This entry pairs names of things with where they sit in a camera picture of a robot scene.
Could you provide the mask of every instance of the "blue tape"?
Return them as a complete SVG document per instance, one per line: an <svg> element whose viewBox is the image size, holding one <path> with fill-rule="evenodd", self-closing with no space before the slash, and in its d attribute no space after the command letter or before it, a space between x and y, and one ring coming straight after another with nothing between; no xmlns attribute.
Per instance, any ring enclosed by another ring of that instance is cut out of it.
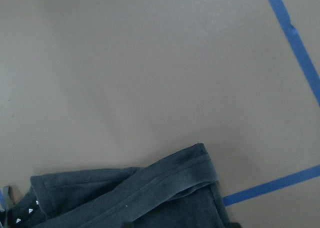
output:
<svg viewBox="0 0 320 228"><path fill-rule="evenodd" d="M225 206L242 202L320 176L320 165L223 197Z"/></svg>
<svg viewBox="0 0 320 228"><path fill-rule="evenodd" d="M5 198L1 192L1 189L0 189L0 204L1 204L1 207L5 209Z"/></svg>
<svg viewBox="0 0 320 228"><path fill-rule="evenodd" d="M291 24L288 11L282 0L269 0L269 2L320 106L320 78L300 39L298 31Z"/></svg>

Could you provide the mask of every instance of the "garment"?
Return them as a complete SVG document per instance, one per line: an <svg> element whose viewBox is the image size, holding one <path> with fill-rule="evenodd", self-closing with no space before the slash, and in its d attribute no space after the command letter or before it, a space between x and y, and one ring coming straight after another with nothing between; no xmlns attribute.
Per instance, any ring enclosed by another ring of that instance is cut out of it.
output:
<svg viewBox="0 0 320 228"><path fill-rule="evenodd" d="M8 212L12 228L229 228L217 174L203 144L146 168L31 177Z"/></svg>

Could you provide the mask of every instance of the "floor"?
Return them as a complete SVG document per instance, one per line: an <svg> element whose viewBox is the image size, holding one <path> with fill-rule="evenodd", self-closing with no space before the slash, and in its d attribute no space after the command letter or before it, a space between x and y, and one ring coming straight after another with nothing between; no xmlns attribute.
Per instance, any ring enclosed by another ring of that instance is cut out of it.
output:
<svg viewBox="0 0 320 228"><path fill-rule="evenodd" d="M320 73L319 0L283 0ZM223 196L319 165L320 109L268 0L0 0L0 186L205 144ZM320 178L227 208L318 228Z"/></svg>

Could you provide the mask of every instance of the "dark cloth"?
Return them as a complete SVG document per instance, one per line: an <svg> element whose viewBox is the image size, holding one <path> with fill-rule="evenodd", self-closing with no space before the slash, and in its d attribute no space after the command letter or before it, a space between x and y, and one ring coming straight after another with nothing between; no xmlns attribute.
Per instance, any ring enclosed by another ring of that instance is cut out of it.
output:
<svg viewBox="0 0 320 228"><path fill-rule="evenodd" d="M228 228L217 174L203 144L146 168L31 177L8 213L11 228Z"/></svg>

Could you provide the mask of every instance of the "fabric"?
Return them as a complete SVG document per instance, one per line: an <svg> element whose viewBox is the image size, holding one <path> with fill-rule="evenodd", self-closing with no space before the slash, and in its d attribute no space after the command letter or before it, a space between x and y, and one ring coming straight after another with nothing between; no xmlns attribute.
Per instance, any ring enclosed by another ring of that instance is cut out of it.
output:
<svg viewBox="0 0 320 228"><path fill-rule="evenodd" d="M228 228L217 174L203 144L146 168L31 177L8 212L11 228Z"/></svg>

